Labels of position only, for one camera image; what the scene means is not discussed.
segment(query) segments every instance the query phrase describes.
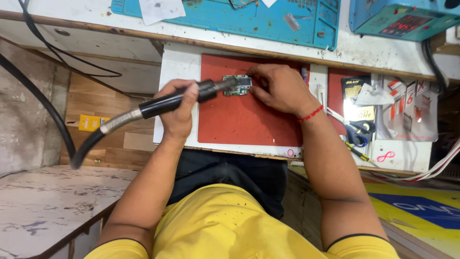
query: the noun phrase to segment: green circuit board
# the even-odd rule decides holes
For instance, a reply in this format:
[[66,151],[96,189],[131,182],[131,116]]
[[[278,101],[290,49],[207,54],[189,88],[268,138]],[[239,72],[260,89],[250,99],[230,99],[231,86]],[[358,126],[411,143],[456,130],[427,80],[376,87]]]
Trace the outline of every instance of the green circuit board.
[[237,76],[224,76],[224,81],[227,78],[234,77],[238,80],[238,85],[234,86],[228,90],[224,91],[224,96],[231,96],[231,95],[246,95],[247,91],[253,85],[253,80],[251,77],[246,75],[237,75]]

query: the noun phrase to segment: red thread bracelet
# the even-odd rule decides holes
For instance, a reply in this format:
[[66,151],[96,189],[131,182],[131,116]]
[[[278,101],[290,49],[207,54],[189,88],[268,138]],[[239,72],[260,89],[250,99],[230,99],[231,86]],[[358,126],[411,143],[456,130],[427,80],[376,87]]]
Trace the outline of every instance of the red thread bracelet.
[[320,112],[322,109],[324,109],[324,105],[321,105],[316,111],[312,112],[310,115],[308,115],[307,117],[303,118],[303,119],[300,119],[300,120],[297,120],[298,122],[303,122],[305,120],[308,120],[309,118],[315,116],[318,112]]

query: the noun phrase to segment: scissors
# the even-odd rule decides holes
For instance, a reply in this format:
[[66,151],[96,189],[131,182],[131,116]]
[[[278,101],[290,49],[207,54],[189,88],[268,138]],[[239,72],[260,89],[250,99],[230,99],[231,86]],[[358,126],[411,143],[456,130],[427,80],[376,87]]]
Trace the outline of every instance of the scissors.
[[357,147],[365,147],[368,145],[369,141],[365,135],[371,135],[375,132],[375,124],[373,122],[349,121],[329,107],[326,112],[345,125],[349,143]]

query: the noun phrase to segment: red silicone mat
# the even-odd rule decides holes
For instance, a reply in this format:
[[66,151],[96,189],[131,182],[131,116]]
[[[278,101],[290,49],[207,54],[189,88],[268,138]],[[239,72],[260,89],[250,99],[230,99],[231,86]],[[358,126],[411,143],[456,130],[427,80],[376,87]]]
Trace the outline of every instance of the red silicone mat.
[[[221,81],[223,76],[244,75],[258,64],[283,64],[300,71],[301,63],[249,57],[201,56],[201,80]],[[310,65],[305,64],[310,76]],[[302,131],[292,114],[278,112],[251,93],[224,96],[199,105],[198,142],[216,144],[300,147]]]
[[[341,68],[328,68],[328,107],[340,115],[344,115],[344,96],[342,91],[342,78],[370,76],[370,73],[347,70]],[[339,135],[346,135],[343,123],[328,114],[335,130]]]

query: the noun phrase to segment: hand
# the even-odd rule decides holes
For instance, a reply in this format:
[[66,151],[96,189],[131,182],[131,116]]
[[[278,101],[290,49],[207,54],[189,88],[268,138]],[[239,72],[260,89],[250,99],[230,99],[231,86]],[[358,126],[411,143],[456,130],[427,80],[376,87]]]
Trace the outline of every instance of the hand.
[[305,118],[320,103],[310,93],[299,72],[288,65],[257,65],[247,71],[247,75],[261,82],[265,89],[252,86],[249,91],[267,106],[280,112],[292,113],[297,118]]
[[163,140],[173,140],[185,144],[192,130],[192,108],[198,99],[198,85],[195,80],[174,79],[155,94],[154,99],[174,93],[177,89],[187,87],[179,108],[160,115],[163,122]]

